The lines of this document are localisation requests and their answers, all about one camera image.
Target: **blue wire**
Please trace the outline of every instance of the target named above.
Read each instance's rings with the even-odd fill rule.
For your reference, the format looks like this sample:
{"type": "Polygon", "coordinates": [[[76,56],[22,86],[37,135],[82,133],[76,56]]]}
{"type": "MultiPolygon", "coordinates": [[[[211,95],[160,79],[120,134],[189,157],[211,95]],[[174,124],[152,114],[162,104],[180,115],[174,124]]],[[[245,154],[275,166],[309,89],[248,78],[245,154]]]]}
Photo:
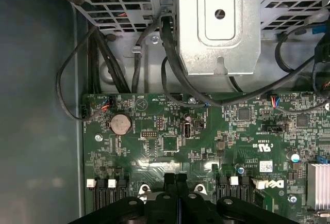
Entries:
{"type": "Polygon", "coordinates": [[[278,99],[276,100],[275,107],[278,107],[279,100],[280,100],[280,98],[278,98],[278,99]]]}

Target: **cable bundle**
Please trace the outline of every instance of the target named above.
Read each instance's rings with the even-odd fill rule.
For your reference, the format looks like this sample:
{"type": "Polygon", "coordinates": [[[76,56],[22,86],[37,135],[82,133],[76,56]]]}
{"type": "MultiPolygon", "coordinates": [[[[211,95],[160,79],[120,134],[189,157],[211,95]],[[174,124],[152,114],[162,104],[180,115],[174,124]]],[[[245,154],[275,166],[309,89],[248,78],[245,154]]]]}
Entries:
{"type": "Polygon", "coordinates": [[[273,108],[277,108],[278,107],[278,103],[281,99],[278,96],[275,97],[271,97],[271,102],[272,102],[272,106],[273,108]]]}

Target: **mounting hole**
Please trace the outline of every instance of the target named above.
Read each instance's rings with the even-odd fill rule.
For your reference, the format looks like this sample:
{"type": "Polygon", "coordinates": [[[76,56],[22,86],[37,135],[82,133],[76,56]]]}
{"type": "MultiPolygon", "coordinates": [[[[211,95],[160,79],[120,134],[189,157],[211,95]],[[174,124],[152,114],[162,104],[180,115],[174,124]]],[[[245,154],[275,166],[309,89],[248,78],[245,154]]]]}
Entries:
{"type": "Polygon", "coordinates": [[[224,10],[222,9],[218,9],[216,10],[214,16],[217,18],[217,19],[223,19],[225,16],[226,16],[226,13],[224,10]]]}

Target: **integrated circuit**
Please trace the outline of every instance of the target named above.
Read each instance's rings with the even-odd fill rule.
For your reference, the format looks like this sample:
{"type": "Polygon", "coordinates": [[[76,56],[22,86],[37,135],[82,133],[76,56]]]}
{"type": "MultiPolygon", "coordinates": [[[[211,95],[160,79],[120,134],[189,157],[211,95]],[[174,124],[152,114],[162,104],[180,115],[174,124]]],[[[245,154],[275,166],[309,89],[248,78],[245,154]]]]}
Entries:
{"type": "Polygon", "coordinates": [[[248,109],[248,108],[238,109],[238,120],[249,121],[250,120],[250,109],[248,109]]]}
{"type": "Polygon", "coordinates": [[[297,127],[308,127],[308,116],[305,114],[297,116],[297,127]]]}

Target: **blue connector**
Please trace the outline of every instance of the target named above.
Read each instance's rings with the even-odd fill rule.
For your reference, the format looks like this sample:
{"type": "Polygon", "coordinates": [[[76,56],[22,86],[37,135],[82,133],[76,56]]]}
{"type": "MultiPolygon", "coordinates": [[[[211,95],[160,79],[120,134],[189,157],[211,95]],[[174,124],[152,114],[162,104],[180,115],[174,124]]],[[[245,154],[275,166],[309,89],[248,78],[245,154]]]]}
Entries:
{"type": "Polygon", "coordinates": [[[317,161],[320,164],[326,164],[326,165],[329,164],[329,159],[322,157],[322,156],[318,156],[317,161]]]}

